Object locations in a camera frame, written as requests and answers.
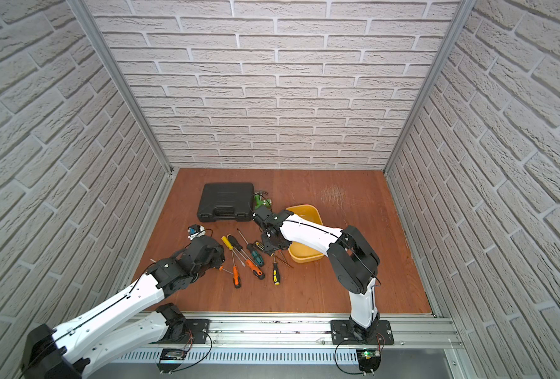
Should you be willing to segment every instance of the brick wall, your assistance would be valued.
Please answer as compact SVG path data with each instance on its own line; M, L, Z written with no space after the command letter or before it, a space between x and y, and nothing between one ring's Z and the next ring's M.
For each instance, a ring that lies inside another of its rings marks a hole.
M0 0L0 378L107 297L162 176L68 5Z
M477 375L560 377L560 0L479 0L390 187Z
M176 167L383 169L458 1L88 4Z

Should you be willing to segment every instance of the yellow plastic tray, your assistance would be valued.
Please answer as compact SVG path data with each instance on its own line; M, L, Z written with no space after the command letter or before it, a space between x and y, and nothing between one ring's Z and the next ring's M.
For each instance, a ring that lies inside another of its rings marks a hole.
M323 225L320 213L318 213L318 209L314 206L304 204L302 206L288 207L287 210L290 210L297 216L303 217L307 221ZM293 261L297 263L316 261L324 256L324 254L318 250L314 250L311 247L305 246L299 242L293 242L290 244L289 254L293 258Z

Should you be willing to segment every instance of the screwdriver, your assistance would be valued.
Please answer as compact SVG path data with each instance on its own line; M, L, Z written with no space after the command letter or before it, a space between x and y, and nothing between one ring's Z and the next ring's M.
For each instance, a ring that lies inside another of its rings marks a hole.
M240 288L240 286L242 284L240 282L240 275L238 274L238 268L236 267L236 261L234 261L234 249L231 248L231 244L229 243L227 238L221 237L221 240L231 250L231 263L234 265L234 288Z
M255 246L257 249L259 249L259 250L261 250L261 251L264 251L264 245L263 245L261 242L255 241L255 242L254 242L254 246ZM280 257L278 257L278 260L279 260L280 262L284 263L285 265L287 265L288 267L290 267L291 269L293 268L288 262L286 262L286 258L284 258L284 260L282 260L282 259L280 259Z
M274 271L272 272L272 278L274 279L274 284L278 286L280 284L280 271L278 271L278 263L276 262L276 254L272 254L274 257Z
M227 239L227 237L223 236L221 237L221 240L223 241L223 243L227 246L228 249L231 250L231 259L234 259L234 254L236 254L236 256L238 257L238 261L240 261L240 263L242 263L243 267L246 267L246 265L244 264L244 262L242 262L242 260L240 259L240 256L238 255L237 252L234 251L234 247L231 245L230 241Z
M237 231L242 236L244 242L246 242L246 248L248 249L248 251L250 251L250 254L253 256L254 262L257 264L257 266L263 267L265 262L263 262L263 258L261 257L261 254L259 254L259 252L254 248L254 245L252 243L248 243L248 241L244 238L244 235L242 234L240 229L237 229Z
M228 234L227 239L229 240L230 244L232 244L233 246L236 246L236 251L237 252L241 252L242 254L244 254L243 257L244 257L244 259L246 259L246 264L250 267L251 270L253 270L254 276L259 278L259 280L263 280L265 278L265 274L263 274L263 271L261 271L261 269L258 268L255 265L255 263L253 263L253 261L248 259L248 255L246 255L244 250L242 250L242 246L240 246L240 244L238 243L236 238L234 236L232 236L231 234Z
M230 271L230 270L224 269L223 266L221 266L221 267L219 268L219 271L225 271L225 272L229 272L229 273L231 274L231 271Z

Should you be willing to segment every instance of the green screwdriver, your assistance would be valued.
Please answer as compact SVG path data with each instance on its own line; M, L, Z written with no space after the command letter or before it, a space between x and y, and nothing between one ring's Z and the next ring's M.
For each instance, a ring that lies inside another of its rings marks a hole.
M262 267L265 264L265 262L263 262L263 258L261 257L261 254L259 254L257 249L254 248L254 245L252 243L248 243L248 241L244 238L244 235L242 234L240 229L237 229L237 231L238 233L240 233L240 236L242 236L244 242L246 242L246 248L248 249L248 251L250 251L250 254L253 256L254 262L257 264L257 266Z

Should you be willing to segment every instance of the black tool case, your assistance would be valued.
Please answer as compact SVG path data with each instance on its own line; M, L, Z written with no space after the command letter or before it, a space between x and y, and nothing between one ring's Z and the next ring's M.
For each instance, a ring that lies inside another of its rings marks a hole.
M203 223L251 221L253 193L253 183L207 183L202 189L198 219Z

